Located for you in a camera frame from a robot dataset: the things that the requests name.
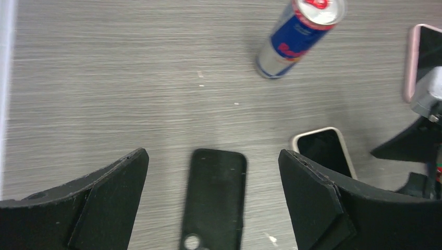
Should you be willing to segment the phone in pink case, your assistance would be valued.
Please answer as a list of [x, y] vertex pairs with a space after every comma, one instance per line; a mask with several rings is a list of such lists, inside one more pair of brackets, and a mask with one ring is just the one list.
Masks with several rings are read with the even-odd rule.
[[441, 66], [441, 28], [420, 23], [408, 35], [403, 100], [409, 103], [416, 83], [434, 67]]

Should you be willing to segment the Red Bull can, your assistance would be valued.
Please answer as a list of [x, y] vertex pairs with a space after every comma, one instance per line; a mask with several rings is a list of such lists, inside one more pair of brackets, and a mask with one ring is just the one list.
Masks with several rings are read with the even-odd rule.
[[347, 2], [341, 0], [290, 1], [257, 53], [257, 71], [279, 79], [344, 18]]

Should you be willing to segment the black phone case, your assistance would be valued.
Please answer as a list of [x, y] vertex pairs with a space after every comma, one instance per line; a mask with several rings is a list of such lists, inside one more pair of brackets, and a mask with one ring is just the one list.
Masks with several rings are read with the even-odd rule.
[[240, 249], [247, 159], [237, 152], [199, 148], [191, 156], [179, 249]]

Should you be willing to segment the phone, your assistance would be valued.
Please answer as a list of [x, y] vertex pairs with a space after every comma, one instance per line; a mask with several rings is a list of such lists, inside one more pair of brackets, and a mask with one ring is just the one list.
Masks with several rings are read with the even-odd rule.
[[290, 139], [290, 149], [345, 176], [357, 179], [343, 134], [335, 127], [324, 127]]
[[409, 103], [416, 83], [434, 67], [441, 66], [441, 28], [420, 23], [408, 35], [403, 100]]

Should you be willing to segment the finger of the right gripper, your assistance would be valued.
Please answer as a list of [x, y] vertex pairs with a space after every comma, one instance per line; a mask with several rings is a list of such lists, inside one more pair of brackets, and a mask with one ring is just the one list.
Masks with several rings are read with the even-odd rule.
[[371, 154], [379, 159], [425, 164], [436, 160], [440, 147], [441, 125], [420, 117], [398, 135], [371, 150]]
[[420, 198], [432, 198], [430, 178], [424, 174], [411, 172], [406, 183], [396, 193]]

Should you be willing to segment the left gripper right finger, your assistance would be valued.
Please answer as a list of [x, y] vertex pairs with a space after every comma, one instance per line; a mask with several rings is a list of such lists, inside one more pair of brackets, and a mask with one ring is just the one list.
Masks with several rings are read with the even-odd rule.
[[441, 249], [441, 201], [383, 190], [283, 149], [298, 249]]

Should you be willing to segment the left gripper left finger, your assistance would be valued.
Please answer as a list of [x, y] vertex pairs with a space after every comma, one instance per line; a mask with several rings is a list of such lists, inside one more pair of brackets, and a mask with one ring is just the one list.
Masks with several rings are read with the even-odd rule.
[[1, 249], [127, 249], [148, 164], [138, 148], [68, 183], [1, 201]]

